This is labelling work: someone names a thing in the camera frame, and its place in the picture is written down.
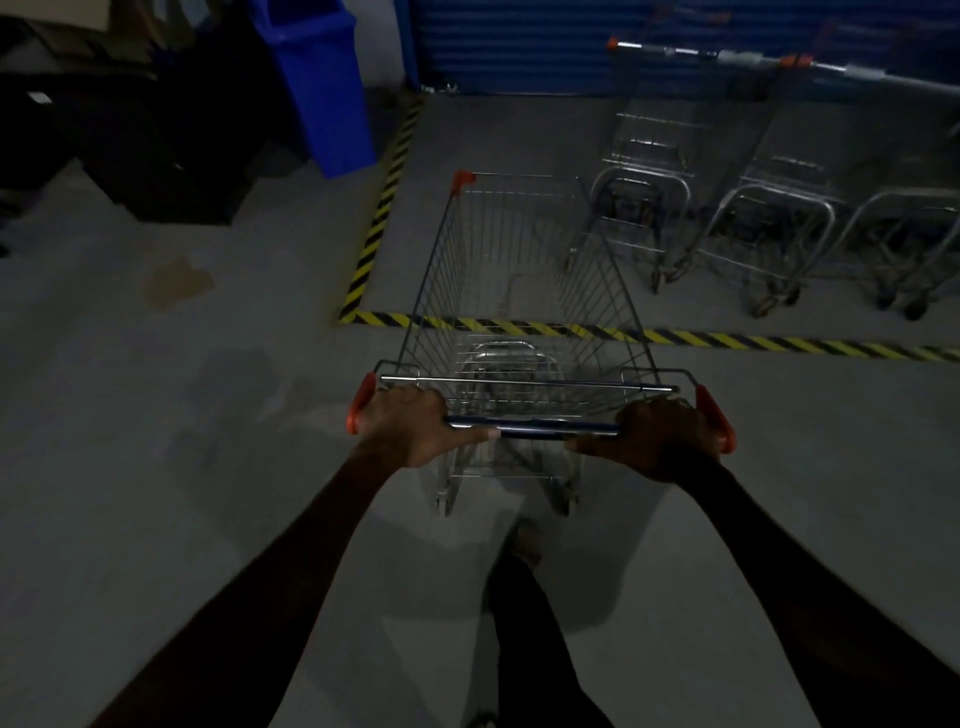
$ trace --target concrete floor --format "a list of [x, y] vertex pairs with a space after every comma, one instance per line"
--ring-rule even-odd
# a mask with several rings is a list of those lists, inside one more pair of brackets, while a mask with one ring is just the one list
[[[374, 275], [365, 307], [412, 303], [453, 168], [583, 173], [606, 123], [597, 104], [431, 99], [377, 261], [400, 285]], [[544, 131], [563, 128], [566, 146]], [[359, 373], [399, 348], [395, 330], [330, 324], [382, 179], [325, 181], [308, 165], [260, 181], [231, 228], [198, 229], [140, 225], [72, 169], [4, 229], [17, 255], [0, 261], [0, 722], [89, 722], [338, 467]], [[215, 288], [152, 310], [145, 281], [183, 255]], [[696, 280], [643, 300], [645, 323], [748, 330], [722, 286]], [[749, 330], [955, 343], [948, 302], [945, 323], [911, 334], [836, 290]], [[714, 391], [739, 432], [730, 467], [758, 501], [960, 667], [958, 370], [656, 354]], [[455, 727], [495, 705], [480, 595], [521, 512], [546, 527], [541, 583], [615, 724], [816, 724], [730, 554], [678, 490], [590, 463], [572, 520], [490, 481], [442, 521], [429, 475], [399, 473], [361, 523], [275, 725]]]

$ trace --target leg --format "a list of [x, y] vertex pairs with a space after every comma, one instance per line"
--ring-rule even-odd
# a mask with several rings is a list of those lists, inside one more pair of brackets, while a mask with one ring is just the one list
[[499, 728], [611, 726], [580, 688], [564, 635], [532, 567], [539, 533], [523, 523], [491, 572], [488, 596], [500, 642]]

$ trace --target foot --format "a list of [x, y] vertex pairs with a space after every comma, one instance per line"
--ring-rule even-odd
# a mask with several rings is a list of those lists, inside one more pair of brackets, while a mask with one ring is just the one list
[[533, 570], [543, 558], [540, 550], [542, 535], [536, 522], [520, 519], [507, 537], [507, 550]]

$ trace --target wall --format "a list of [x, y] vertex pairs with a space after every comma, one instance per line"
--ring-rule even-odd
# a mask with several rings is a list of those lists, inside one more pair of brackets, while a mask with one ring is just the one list
[[393, 0], [344, 0], [356, 15], [356, 49], [363, 85], [399, 88], [403, 84], [403, 56]]

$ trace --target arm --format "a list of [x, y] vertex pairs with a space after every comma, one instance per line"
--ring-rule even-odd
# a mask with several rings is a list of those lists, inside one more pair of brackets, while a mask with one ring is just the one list
[[703, 416], [671, 400], [637, 402], [613, 440], [570, 447], [683, 488], [730, 549], [777, 632], [823, 725], [871, 719], [941, 723], [954, 715], [960, 676], [820, 564], [719, 463]]
[[454, 430], [434, 391], [378, 392], [361, 439], [306, 510], [214, 596], [93, 722], [266, 726], [357, 524], [387, 479], [497, 430]]

